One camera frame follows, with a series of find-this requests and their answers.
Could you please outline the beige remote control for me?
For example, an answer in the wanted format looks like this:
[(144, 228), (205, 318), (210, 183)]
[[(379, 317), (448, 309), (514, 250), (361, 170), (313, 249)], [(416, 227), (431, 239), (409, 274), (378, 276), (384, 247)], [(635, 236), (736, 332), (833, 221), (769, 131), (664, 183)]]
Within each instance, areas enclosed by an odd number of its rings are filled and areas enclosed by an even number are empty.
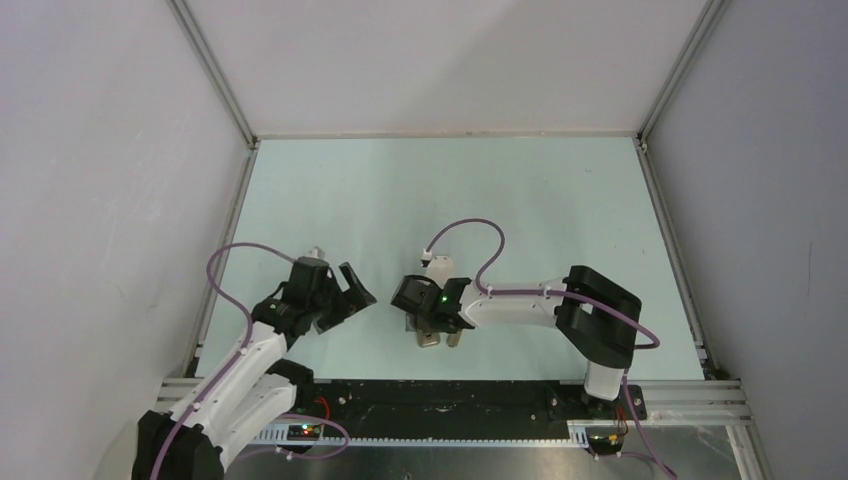
[(441, 333), (430, 325), (426, 315), (407, 313), (406, 330), (415, 334), (420, 348), (429, 348), (441, 343)]

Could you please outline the beige battery compartment cover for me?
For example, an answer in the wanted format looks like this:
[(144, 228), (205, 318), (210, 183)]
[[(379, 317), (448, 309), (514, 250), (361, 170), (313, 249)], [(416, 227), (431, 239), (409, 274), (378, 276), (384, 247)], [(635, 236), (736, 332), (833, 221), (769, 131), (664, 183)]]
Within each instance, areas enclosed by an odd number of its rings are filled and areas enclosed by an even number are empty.
[(463, 331), (460, 330), (455, 333), (448, 333), (446, 335), (445, 344), (448, 348), (456, 348), (461, 341)]

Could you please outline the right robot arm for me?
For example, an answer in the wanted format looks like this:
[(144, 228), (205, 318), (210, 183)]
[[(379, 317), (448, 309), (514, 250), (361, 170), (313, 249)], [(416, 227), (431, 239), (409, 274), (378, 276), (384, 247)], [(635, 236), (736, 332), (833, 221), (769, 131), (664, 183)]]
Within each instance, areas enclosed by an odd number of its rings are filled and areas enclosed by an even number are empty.
[(587, 361), (581, 402), (596, 418), (620, 407), (623, 377), (639, 348), (641, 299), (584, 265), (562, 279), (513, 287), (410, 274), (391, 305), (440, 333), (504, 325), (558, 331)]

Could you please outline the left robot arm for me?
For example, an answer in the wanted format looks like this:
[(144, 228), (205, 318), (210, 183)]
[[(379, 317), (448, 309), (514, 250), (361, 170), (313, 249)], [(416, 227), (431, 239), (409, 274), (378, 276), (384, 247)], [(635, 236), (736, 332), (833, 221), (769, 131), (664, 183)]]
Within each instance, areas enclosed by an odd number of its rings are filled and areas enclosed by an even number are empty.
[(376, 302), (349, 264), (294, 260), (288, 279), (249, 312), (228, 357), (169, 410), (140, 418), (131, 478), (224, 478), (269, 423), (314, 408), (312, 370), (285, 357), (294, 342)]

